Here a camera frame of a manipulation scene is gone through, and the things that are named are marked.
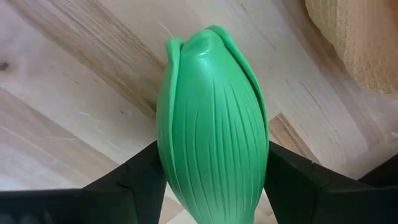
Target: ridged surface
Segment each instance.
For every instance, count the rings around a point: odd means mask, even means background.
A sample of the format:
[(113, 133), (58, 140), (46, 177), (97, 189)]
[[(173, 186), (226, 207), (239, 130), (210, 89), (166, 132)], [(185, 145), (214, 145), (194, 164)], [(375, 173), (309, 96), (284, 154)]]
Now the ridged surface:
[(201, 35), (182, 47), (178, 72), (166, 74), (160, 156), (170, 186), (198, 223), (252, 223), (266, 172), (262, 110), (222, 40), (210, 30)]

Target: green silicone object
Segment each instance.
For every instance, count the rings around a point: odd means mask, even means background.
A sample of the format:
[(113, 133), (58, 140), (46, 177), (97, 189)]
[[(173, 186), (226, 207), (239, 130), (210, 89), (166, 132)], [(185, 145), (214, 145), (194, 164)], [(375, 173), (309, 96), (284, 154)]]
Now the green silicone object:
[(199, 224), (253, 223), (268, 157), (256, 77), (218, 26), (166, 48), (156, 126), (167, 180)]

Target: wooden surface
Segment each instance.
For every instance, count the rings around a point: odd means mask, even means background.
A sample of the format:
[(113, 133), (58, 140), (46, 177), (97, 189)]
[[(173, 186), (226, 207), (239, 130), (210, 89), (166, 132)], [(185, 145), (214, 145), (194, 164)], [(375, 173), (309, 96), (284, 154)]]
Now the wooden surface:
[(293, 133), (355, 179), (398, 152), (398, 101), (353, 81), (301, 0), (0, 0), (2, 189), (81, 187), (152, 142), (164, 42), (210, 24), (251, 64), (281, 144)]

